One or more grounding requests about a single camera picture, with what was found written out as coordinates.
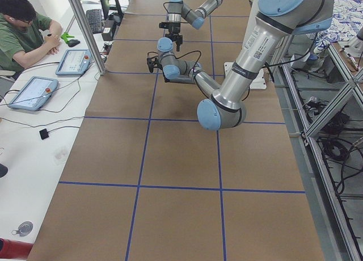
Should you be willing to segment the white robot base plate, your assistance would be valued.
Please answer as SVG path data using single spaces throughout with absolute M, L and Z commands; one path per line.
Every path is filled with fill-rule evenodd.
M 225 77 L 228 75 L 229 71 L 231 70 L 232 65 L 233 65 L 232 62 L 225 62 L 224 63 L 223 67 L 224 67 Z M 266 84 L 265 78 L 264 78 L 264 70 L 261 69 L 259 71 L 258 76 L 250 84 L 250 89 L 252 89 L 252 90 L 265 90 L 266 88 L 267 88 L 267 84 Z

